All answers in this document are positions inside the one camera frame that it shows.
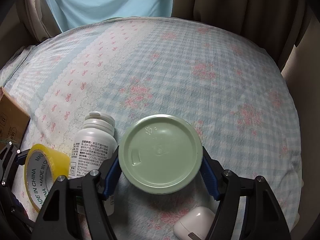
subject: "metal screw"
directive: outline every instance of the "metal screw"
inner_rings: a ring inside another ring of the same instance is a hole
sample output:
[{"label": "metal screw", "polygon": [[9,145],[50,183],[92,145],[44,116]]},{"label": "metal screw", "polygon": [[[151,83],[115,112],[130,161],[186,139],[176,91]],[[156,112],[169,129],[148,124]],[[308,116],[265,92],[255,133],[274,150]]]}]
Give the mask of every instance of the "metal screw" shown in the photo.
[{"label": "metal screw", "polygon": [[223,174],[226,175],[226,176],[231,176],[232,173],[233,173],[233,172],[232,172],[231,170],[224,170],[224,171],[223,171]]},{"label": "metal screw", "polygon": [[65,178],[66,178],[66,176],[60,175],[60,176],[57,177],[57,181],[62,182],[62,181],[64,181]]},{"label": "metal screw", "polygon": [[258,177],[257,177],[257,181],[259,181],[259,182],[265,182],[266,179],[265,179],[264,177],[262,177],[262,176],[258,176]]},{"label": "metal screw", "polygon": [[98,173],[99,173],[98,170],[92,170],[92,171],[90,171],[90,175],[91,175],[91,176],[97,176]]}]

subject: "green lid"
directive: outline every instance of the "green lid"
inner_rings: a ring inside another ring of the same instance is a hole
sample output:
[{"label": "green lid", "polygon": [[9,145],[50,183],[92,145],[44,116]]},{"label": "green lid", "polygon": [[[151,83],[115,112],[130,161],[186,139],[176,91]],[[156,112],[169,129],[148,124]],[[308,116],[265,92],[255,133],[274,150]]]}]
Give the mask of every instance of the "green lid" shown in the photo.
[{"label": "green lid", "polygon": [[188,185],[200,169],[202,154],[196,130],[167,114],[139,120],[119,145],[119,163],[126,178],[152,194],[168,194]]}]

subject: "beige curtain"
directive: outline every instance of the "beige curtain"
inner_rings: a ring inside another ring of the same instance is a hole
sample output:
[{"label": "beige curtain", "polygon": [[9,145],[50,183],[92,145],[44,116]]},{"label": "beige curtain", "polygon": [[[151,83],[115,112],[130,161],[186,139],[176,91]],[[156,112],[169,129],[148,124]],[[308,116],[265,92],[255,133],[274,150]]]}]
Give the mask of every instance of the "beige curtain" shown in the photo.
[{"label": "beige curtain", "polygon": [[61,33],[46,0],[17,0],[16,6],[20,21],[37,41]]},{"label": "beige curtain", "polygon": [[173,0],[171,16],[244,36],[264,48],[282,70],[311,11],[305,0]]}]

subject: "white pill bottle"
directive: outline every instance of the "white pill bottle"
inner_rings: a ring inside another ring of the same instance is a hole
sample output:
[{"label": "white pill bottle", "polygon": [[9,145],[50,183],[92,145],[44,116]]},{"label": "white pill bottle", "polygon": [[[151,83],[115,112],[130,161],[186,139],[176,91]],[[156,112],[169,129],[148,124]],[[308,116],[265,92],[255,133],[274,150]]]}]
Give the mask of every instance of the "white pill bottle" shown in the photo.
[{"label": "white pill bottle", "polygon": [[[110,159],[116,150],[114,139],[115,119],[103,112],[90,112],[84,119],[82,129],[76,134],[70,156],[69,179],[85,176],[99,169],[104,160]],[[110,196],[104,207],[107,215],[114,212],[114,196]],[[84,214],[83,200],[77,199],[78,212]]]}]

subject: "brown box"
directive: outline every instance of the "brown box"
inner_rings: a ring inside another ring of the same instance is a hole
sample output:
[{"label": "brown box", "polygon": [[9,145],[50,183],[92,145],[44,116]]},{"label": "brown box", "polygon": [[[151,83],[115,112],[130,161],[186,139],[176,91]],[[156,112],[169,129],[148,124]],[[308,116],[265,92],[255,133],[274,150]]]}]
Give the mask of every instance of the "brown box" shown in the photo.
[{"label": "brown box", "polygon": [[0,150],[12,141],[20,148],[30,116],[0,87]]}]

